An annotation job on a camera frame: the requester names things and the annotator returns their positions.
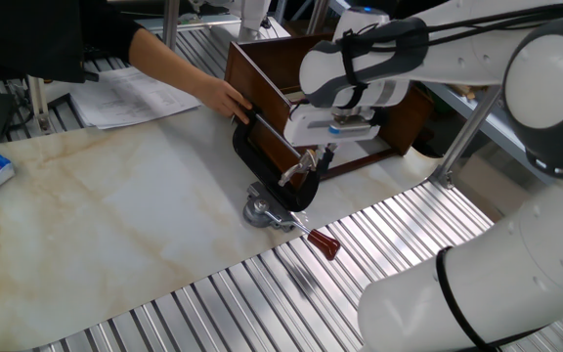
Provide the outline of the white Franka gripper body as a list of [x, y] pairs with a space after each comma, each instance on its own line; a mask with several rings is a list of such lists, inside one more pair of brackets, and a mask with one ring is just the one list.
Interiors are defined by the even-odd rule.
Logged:
[[283, 135], [294, 147], [371, 140], [380, 129], [369, 123], [373, 118], [374, 111], [369, 108], [342, 110], [301, 105], [290, 114]]

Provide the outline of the person bare hand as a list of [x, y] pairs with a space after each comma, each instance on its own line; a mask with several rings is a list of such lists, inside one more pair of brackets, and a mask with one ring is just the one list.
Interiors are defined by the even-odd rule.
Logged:
[[248, 123], [247, 110], [252, 109], [252, 104], [227, 81], [206, 76], [193, 90], [197, 97], [208, 108], [225, 117], [236, 117], [243, 123]]

